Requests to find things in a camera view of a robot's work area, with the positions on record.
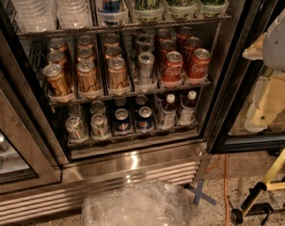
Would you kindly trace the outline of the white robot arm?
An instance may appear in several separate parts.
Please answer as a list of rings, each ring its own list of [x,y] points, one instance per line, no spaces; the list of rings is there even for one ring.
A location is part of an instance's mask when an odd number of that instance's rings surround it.
[[[243,58],[262,60],[267,67],[285,72],[285,8],[260,35],[243,51]]]

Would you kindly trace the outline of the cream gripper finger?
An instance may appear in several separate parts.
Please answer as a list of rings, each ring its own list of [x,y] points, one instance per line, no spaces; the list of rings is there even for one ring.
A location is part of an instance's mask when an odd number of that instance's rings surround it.
[[[248,48],[243,51],[243,58],[249,60],[263,60],[262,47],[265,33],[261,34]]]

